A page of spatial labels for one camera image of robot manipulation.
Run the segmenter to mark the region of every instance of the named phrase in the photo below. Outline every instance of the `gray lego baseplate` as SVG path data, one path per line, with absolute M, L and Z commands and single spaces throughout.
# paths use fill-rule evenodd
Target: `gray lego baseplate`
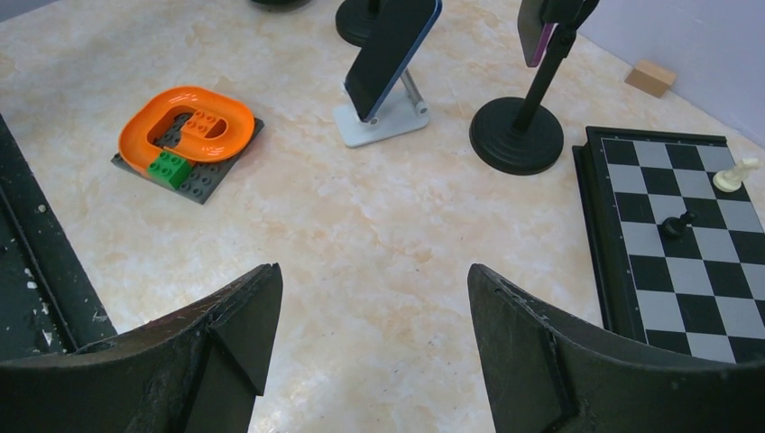
M 154 145 L 161 148 L 172 149 L 180 141 L 180 128 L 191 118 L 191 113 L 182 113 L 175 117 L 175 122 L 170 129 L 165 132 L 159 139 L 154 140 Z M 204 205 L 208 198 L 213 194 L 223 178 L 228 174 L 228 171 L 234 167 L 234 164 L 239 160 L 250 144 L 253 143 L 255 137 L 261 132 L 265 124 L 260 119 L 255 119 L 255 130 L 250 142 L 244 147 L 244 149 L 233 157 L 220 162 L 214 163 L 197 163 L 191 169 L 189 177 L 180 185 L 178 189 L 166 187 L 161 183 L 158 183 L 152 179 L 145 178 L 137 171 L 133 170 L 130 165 L 127 164 L 120 156 L 119 152 L 112 158 L 112 163 L 125 171 L 128 171 L 141 179 L 148 180 L 151 183 L 159 185 L 165 189 L 180 194 L 182 197 L 196 201 L 200 205 Z

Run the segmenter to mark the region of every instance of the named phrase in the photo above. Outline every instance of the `lego brick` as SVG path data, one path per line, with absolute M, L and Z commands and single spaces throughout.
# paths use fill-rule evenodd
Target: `lego brick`
M 191 173 L 191 166 L 185 158 L 178 155 L 162 152 L 147 170 L 149 176 L 157 183 L 178 189 Z
M 176 124 L 178 125 L 176 128 L 176 125 L 174 125 L 170 130 L 173 131 L 174 128 L 177 129 L 178 132 L 173 132 L 170 134 L 170 136 L 166 139 L 165 136 L 168 134 L 165 134 L 162 136 L 162 138 L 155 144 L 155 145 L 161 145 L 161 143 L 169 143 L 174 142 L 175 135 L 178 134 L 180 136 L 180 128 L 186 123 L 186 120 L 180 119 L 180 116 L 177 117 Z M 228 172 L 231 170 L 232 167 L 234 167 L 234 164 L 239 160 L 239 158 L 246 152 L 246 150 L 250 147 L 250 145 L 253 143 L 255 137 L 261 132 L 265 124 L 260 119 L 255 119 L 255 131 L 253 132 L 253 138 L 250 140 L 250 142 L 244 147 L 244 149 L 239 152 L 237 155 L 235 155 L 232 158 L 229 158 L 225 161 L 221 162 L 215 162 L 215 163 L 197 163 L 194 164 L 194 167 L 191 168 L 191 173 L 186 178 L 186 181 L 180 184 L 178 189 L 173 189 L 171 187 L 168 187 L 166 185 L 162 185 L 161 183 L 158 183 L 154 180 L 147 179 L 151 181 L 152 183 L 155 183 L 157 185 L 160 185 L 168 190 L 174 191 L 175 193 L 181 195 L 182 197 L 188 198 L 191 201 L 197 202 L 200 205 L 204 205 L 210 196 L 212 196 L 213 192 L 217 188 L 218 185 L 223 181 L 223 178 L 228 174 Z M 141 176 L 140 173 L 133 170 L 127 162 L 125 162 L 122 157 L 120 157 L 120 154 L 117 153 L 112 158 L 112 163 L 127 172 L 132 173 L 135 176 L 140 177 L 141 179 L 146 179 L 144 176 Z
M 641 60 L 624 82 L 654 97 L 662 97 L 675 84 L 676 79 L 675 72 L 650 61 Z
M 175 122 L 173 122 L 170 129 L 162 135 L 162 137 L 154 140 L 154 145 L 157 147 L 166 147 L 173 149 L 180 142 L 180 129 L 193 116 L 193 113 L 181 113 L 175 116 Z
M 208 139 L 218 137 L 225 129 L 226 122 L 202 110 L 194 112 L 194 115 L 181 128 L 185 134 Z

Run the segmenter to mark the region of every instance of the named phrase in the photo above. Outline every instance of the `marble floor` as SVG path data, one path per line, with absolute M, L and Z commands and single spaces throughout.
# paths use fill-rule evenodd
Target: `marble floor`
M 525 94 L 520 0 L 451 0 L 410 71 L 423 130 L 347 149 L 332 119 L 357 48 L 340 0 L 269 12 L 246 0 L 60 0 L 0 23 L 0 112 L 118 331 L 184 306 L 261 263 L 284 300 L 253 432 L 492 431 L 466 277 L 484 263 L 600 325 L 570 147 L 585 126 L 726 135 L 580 38 L 544 105 L 560 161 L 518 178 L 484 165 L 467 129 L 491 99 Z M 205 206 L 113 167 L 117 137 L 167 88 L 209 88 L 266 128 Z M 750 193 L 765 215 L 765 172 Z

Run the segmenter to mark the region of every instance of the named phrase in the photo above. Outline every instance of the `round black base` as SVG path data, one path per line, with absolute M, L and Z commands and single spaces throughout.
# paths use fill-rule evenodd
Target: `round black base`
M 563 128 L 539 106 L 525 134 L 512 130 L 523 99 L 502 97 L 478 110 L 470 124 L 470 143 L 487 164 L 505 173 L 528 176 L 555 164 L 563 152 Z
M 377 21 L 369 12 L 369 0 L 345 0 L 335 14 L 335 27 L 346 42 L 361 47 Z

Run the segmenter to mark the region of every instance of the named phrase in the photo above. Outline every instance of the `black stand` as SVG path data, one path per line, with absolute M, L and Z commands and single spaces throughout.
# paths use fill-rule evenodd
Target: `black stand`
M 382 0 L 345 0 L 335 14 L 335 26 L 340 37 L 356 47 L 364 45 L 372 31 Z
M 560 24 L 526 98 L 501 97 L 475 114 L 470 143 L 484 162 L 505 173 L 531 175 L 558 160 L 563 152 L 563 128 L 540 104 L 575 39 L 576 27 Z

